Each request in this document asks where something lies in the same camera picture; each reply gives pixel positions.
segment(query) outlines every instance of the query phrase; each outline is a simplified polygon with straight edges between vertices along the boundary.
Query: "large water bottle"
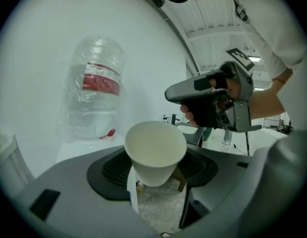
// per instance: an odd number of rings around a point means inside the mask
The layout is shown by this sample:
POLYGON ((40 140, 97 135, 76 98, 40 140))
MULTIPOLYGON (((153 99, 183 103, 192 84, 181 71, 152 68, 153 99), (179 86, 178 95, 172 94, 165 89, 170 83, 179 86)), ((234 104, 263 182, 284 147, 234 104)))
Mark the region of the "large water bottle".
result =
POLYGON ((125 54, 111 38, 81 40, 68 71, 58 128, 67 139, 95 139, 115 129, 125 54))

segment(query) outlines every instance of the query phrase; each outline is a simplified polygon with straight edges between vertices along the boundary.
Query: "forearm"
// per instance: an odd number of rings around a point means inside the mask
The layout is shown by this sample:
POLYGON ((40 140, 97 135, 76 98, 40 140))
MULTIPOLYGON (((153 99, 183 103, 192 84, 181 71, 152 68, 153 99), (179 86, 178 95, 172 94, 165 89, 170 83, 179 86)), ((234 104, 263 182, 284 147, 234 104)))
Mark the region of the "forearm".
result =
POLYGON ((285 111, 277 97, 277 93, 291 75, 292 71, 287 69, 278 78, 272 80, 272 84, 268 89, 253 92, 248 103, 251 119, 276 116, 285 111))

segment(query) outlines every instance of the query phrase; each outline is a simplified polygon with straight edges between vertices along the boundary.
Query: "ceiling light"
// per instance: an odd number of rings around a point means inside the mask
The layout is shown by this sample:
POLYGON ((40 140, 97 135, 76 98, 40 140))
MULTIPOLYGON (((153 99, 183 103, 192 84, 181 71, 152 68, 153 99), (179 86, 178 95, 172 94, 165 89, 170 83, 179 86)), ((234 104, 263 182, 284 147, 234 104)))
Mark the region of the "ceiling light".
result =
POLYGON ((253 57, 253 56, 248 56, 250 60, 252 61, 260 61, 260 57, 253 57))

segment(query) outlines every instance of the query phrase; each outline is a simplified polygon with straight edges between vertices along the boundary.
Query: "bottle label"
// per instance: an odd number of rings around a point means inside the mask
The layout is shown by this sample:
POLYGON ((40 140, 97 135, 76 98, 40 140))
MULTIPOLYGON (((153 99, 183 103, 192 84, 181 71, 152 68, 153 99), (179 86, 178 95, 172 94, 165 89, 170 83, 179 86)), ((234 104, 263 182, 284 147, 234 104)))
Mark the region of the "bottle label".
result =
POLYGON ((88 62, 82 90, 119 95, 120 74, 115 70, 93 62, 88 62))

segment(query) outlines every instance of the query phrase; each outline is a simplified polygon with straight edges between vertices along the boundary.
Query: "white cup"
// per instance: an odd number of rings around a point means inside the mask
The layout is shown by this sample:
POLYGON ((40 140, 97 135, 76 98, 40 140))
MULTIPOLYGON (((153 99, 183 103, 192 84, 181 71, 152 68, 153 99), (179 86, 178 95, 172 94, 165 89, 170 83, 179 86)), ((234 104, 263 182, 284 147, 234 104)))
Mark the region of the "white cup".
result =
POLYGON ((124 148, 140 181, 151 187, 164 184, 186 154, 186 139, 174 125, 161 121, 136 124, 124 148))

